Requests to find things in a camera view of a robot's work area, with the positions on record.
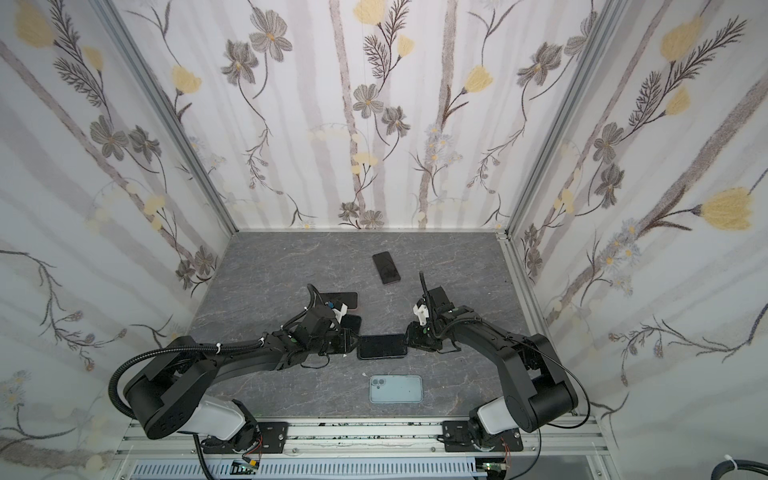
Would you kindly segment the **black phone picked up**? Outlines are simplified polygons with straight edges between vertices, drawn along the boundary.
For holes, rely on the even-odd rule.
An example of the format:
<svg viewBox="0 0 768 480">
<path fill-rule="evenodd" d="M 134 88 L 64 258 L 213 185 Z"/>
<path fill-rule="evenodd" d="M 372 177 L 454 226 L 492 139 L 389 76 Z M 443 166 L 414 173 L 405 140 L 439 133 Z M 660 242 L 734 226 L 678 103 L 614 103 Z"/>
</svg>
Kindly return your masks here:
<svg viewBox="0 0 768 480">
<path fill-rule="evenodd" d="M 323 303 L 332 309 L 341 310 L 343 305 L 346 305 L 348 310 L 358 308 L 357 292 L 325 292 L 321 294 L 321 298 Z"/>
</svg>

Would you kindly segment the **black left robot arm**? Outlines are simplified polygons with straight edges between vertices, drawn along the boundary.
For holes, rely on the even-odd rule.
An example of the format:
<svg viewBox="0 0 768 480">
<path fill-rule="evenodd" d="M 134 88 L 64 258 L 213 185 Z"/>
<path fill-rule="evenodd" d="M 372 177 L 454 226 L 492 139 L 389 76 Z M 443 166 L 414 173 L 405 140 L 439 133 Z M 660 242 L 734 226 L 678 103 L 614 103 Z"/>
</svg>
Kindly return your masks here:
<svg viewBox="0 0 768 480">
<path fill-rule="evenodd" d="M 182 336 L 167 347 L 139 354 L 119 366 L 108 385 L 113 406 L 137 420 L 150 440 L 174 433 L 233 442 L 256 442 L 258 423 L 240 401 L 208 395 L 213 385 L 262 372 L 301 366 L 311 355 L 348 354 L 359 344 L 359 325 L 344 310 L 309 307 L 286 328 L 257 340 L 199 343 Z"/>
</svg>

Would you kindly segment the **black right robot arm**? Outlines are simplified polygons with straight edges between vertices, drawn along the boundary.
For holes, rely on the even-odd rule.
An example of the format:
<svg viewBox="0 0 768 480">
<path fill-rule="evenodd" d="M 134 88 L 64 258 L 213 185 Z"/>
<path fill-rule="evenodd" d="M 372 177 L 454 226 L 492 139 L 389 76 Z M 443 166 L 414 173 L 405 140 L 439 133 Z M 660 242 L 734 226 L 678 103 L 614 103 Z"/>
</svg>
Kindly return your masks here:
<svg viewBox="0 0 768 480">
<path fill-rule="evenodd" d="M 406 345 L 446 354 L 444 344 L 450 342 L 453 353 L 468 347 L 496 367 L 501 395 L 469 415 L 477 441 L 513 429 L 531 433 L 578 407 L 570 375 L 545 336 L 503 330 L 474 309 L 454 305 L 441 287 L 422 290 L 413 307 L 417 319 L 405 333 Z"/>
</svg>

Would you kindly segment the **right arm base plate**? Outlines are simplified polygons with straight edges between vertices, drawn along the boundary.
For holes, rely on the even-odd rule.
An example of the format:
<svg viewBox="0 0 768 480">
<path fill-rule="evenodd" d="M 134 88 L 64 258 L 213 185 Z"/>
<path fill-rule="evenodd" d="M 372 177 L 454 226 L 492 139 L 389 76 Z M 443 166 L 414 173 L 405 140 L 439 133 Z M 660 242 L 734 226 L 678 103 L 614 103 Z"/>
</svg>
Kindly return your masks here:
<svg viewBox="0 0 768 480">
<path fill-rule="evenodd" d="M 512 453 L 521 452 L 523 443 L 517 428 L 497 434 L 487 433 L 477 420 L 446 420 L 437 440 L 446 452 L 460 453 Z"/>
</svg>

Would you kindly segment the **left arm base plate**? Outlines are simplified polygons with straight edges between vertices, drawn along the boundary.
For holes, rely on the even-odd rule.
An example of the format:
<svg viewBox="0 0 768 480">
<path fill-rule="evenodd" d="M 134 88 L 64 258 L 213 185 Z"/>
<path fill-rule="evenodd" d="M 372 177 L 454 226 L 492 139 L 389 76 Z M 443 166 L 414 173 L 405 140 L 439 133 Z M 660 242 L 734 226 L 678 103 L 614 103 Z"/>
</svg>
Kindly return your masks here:
<svg viewBox="0 0 768 480">
<path fill-rule="evenodd" d="M 208 437 L 201 445 L 205 454 L 281 454 L 288 428 L 288 422 L 246 423 L 230 440 Z"/>
</svg>

